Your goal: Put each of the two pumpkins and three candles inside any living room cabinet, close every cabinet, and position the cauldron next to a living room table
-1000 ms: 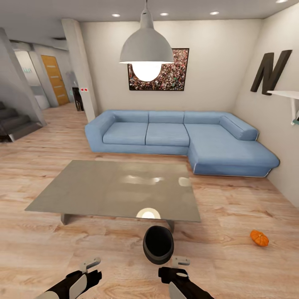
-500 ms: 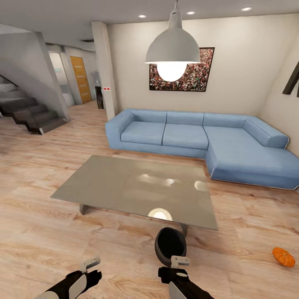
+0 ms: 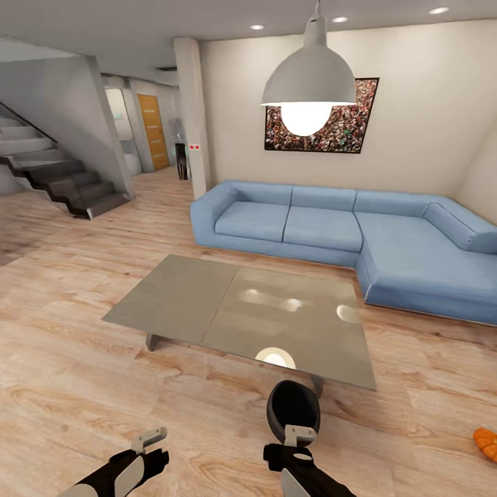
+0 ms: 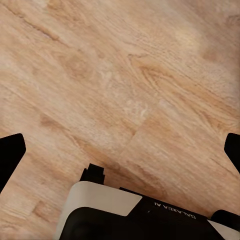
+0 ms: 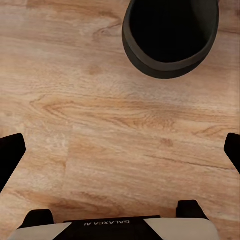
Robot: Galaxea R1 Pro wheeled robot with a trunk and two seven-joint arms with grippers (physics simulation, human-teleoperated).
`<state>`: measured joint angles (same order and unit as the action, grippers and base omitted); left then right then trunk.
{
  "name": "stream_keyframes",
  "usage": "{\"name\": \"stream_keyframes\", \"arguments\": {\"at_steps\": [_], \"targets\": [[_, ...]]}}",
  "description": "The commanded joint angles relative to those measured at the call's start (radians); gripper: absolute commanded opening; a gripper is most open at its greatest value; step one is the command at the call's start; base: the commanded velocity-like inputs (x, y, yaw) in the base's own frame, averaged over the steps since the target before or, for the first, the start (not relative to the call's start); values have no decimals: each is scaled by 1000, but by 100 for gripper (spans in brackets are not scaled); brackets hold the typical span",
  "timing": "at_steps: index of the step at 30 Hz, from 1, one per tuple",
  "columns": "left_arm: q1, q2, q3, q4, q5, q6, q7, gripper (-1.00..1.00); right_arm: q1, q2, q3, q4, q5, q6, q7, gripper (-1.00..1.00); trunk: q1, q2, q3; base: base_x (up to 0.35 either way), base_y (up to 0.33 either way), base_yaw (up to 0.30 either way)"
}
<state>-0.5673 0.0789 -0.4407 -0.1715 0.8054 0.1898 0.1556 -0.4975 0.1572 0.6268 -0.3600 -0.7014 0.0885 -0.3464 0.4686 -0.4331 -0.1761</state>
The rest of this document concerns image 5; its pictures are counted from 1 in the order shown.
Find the cauldron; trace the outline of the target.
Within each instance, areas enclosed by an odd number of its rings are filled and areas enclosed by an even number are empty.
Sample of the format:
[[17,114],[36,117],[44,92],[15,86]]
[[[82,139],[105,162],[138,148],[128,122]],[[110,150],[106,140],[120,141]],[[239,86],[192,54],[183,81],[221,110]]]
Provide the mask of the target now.
[[210,53],[219,28],[219,0],[130,0],[122,43],[132,64],[155,79],[175,79]]

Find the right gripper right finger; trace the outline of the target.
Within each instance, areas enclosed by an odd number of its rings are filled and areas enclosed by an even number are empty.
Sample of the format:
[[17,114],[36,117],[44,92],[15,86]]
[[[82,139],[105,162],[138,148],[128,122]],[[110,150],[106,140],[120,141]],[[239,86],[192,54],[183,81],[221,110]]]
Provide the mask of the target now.
[[240,135],[229,133],[227,135],[224,151],[240,173]]

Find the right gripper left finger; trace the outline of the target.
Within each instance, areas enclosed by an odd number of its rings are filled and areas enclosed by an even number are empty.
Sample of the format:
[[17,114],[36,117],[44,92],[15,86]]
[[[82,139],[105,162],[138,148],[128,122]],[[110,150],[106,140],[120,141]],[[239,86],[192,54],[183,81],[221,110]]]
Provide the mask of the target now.
[[26,152],[21,133],[0,138],[0,193]]

